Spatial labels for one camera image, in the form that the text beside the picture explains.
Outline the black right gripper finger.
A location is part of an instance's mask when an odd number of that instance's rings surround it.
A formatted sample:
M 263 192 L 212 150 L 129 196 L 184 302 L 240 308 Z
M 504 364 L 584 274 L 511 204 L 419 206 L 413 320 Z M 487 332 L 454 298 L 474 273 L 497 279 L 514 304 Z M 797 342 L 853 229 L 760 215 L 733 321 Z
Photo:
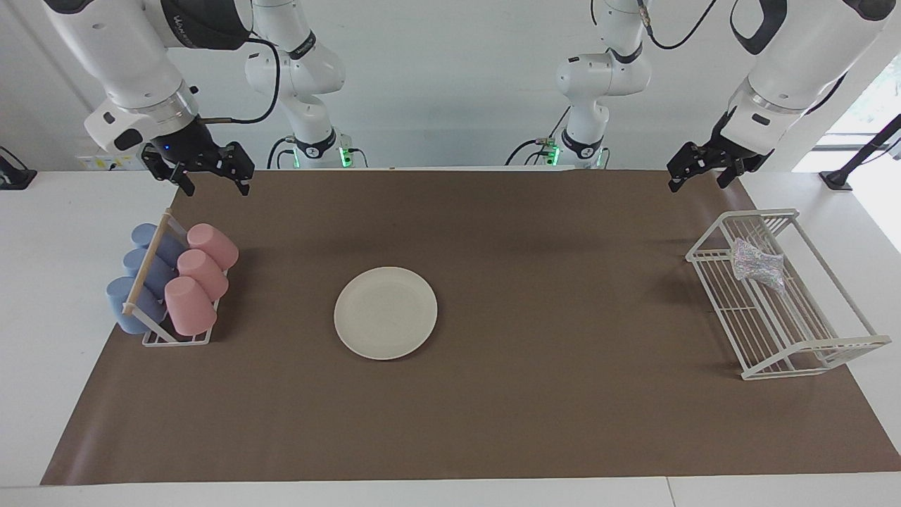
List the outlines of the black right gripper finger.
M 225 147 L 225 174 L 236 185 L 242 196 L 250 194 L 250 183 L 255 165 L 238 142 L 229 142 Z
M 196 187 L 189 176 L 188 163 L 176 163 L 173 167 L 167 169 L 166 179 L 187 196 L 193 196 L 194 192 L 196 192 Z

